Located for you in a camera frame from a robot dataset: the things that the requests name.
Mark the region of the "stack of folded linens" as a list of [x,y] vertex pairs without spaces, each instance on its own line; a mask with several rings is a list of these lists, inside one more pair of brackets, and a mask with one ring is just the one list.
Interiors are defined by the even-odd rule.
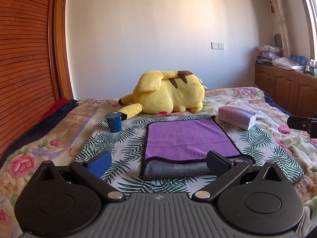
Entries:
[[277,60],[283,56],[283,49],[269,45],[257,47],[258,56],[256,64],[272,66],[273,60]]

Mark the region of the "blue cylindrical cup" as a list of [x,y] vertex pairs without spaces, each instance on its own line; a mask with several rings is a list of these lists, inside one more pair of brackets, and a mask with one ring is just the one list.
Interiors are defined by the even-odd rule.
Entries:
[[105,115],[110,132],[116,133],[121,131],[121,113],[110,112]]

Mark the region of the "wooden slatted wardrobe door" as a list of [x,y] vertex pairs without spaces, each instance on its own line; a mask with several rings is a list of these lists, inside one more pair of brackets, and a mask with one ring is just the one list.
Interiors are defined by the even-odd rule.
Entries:
[[1,152],[72,99],[66,0],[1,0]]

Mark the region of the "blue boxes on cabinet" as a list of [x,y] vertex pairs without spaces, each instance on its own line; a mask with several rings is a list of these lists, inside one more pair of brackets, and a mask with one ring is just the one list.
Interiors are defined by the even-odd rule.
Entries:
[[290,59],[298,64],[300,64],[301,66],[305,66],[306,65],[306,57],[305,56],[300,56],[300,55],[290,55]]

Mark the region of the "white plastic bag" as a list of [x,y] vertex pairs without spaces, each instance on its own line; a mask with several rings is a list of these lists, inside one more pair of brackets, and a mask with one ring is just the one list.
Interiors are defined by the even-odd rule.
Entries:
[[296,71],[302,71],[303,66],[299,63],[290,60],[289,58],[277,58],[272,61],[272,65],[279,68],[284,68],[287,70],[296,70]]

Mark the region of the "dark navy blanket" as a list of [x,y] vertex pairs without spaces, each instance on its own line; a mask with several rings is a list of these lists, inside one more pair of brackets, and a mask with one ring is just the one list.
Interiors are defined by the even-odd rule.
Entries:
[[48,134],[59,122],[61,122],[67,114],[78,106],[78,101],[71,99],[68,103],[57,109],[52,115],[44,120],[40,120],[32,128],[28,129],[22,135],[20,135],[15,141],[13,141],[9,147],[1,155],[1,167],[5,163],[6,159],[13,154],[16,150],[20,149],[24,145],[36,141]]

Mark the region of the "pink purple tissue pack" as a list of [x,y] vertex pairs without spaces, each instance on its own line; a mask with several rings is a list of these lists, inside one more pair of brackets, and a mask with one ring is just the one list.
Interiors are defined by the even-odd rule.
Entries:
[[218,108],[218,120],[236,126],[243,130],[250,130],[256,123],[257,114],[234,106]]

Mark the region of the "palm leaf print cloth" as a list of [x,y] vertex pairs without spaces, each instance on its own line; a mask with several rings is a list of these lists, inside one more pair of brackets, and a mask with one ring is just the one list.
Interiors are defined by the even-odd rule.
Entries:
[[110,152],[112,161],[101,178],[126,195],[191,194],[215,179],[206,167],[209,151],[228,158],[245,155],[257,167],[272,161],[291,183],[304,175],[296,160],[259,126],[246,131],[206,114],[136,117],[123,121],[117,133],[102,120],[78,158],[87,161]]

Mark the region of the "yellow Pikachu plush toy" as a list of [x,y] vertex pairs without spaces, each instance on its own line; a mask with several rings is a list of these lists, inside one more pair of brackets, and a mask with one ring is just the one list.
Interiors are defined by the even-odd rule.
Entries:
[[198,113],[203,108],[206,89],[201,79],[187,70],[148,71],[140,77],[131,94],[119,99],[123,106],[119,110],[121,119],[131,119],[141,112]]

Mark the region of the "beige patterned curtain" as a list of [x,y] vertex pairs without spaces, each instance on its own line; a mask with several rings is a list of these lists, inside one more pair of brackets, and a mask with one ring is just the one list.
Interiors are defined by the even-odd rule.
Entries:
[[284,0],[270,0],[277,14],[278,24],[283,46],[284,57],[290,57],[293,54],[293,44],[286,20],[286,6]]

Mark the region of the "white wall switch socket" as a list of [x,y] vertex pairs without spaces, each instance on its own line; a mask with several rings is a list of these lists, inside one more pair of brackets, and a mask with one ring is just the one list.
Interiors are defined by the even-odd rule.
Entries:
[[224,50],[224,49],[225,49],[225,46],[224,46],[224,43],[221,43],[221,42],[212,42],[212,43],[211,43],[211,49]]

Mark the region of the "red blanket edge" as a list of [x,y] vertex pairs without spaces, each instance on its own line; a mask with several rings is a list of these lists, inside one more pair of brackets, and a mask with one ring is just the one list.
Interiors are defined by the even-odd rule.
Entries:
[[57,109],[59,109],[61,106],[63,106],[64,104],[68,103],[69,99],[67,98],[62,98],[61,100],[57,101],[55,104],[53,104],[49,110],[44,113],[44,115],[41,118],[41,121],[46,119],[47,117],[49,117],[50,115],[52,115]]

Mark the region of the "purple grey microfibre towel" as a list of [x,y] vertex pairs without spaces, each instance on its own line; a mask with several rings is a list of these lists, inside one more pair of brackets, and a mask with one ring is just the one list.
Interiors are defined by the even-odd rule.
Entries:
[[151,123],[147,127],[140,177],[144,179],[184,178],[212,174],[206,164],[209,151],[226,158],[242,154],[214,117]]

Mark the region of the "wooden low cabinet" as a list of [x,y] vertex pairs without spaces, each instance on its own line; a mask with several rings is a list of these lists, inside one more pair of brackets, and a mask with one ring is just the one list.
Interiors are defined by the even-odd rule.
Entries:
[[316,113],[316,77],[274,66],[255,65],[255,86],[272,100],[300,117]]

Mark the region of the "floral bed blanket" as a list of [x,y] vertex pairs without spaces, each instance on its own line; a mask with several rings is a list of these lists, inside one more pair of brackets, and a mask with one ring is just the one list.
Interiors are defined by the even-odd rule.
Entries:
[[[294,188],[304,204],[304,217],[298,229],[300,237],[316,227],[316,139],[306,132],[291,130],[286,122],[288,112],[280,109],[262,90],[225,88],[206,92],[204,107],[198,114],[216,115],[221,106],[235,106],[257,114],[255,126],[266,131],[301,166],[304,175]],[[120,108],[116,99],[87,99],[79,101],[48,134],[24,145],[11,154],[1,168],[1,237],[19,237],[21,229],[14,216],[14,205],[45,160],[56,165],[68,165],[78,158],[83,146],[105,120],[108,112]],[[189,112],[136,117],[176,117]]]

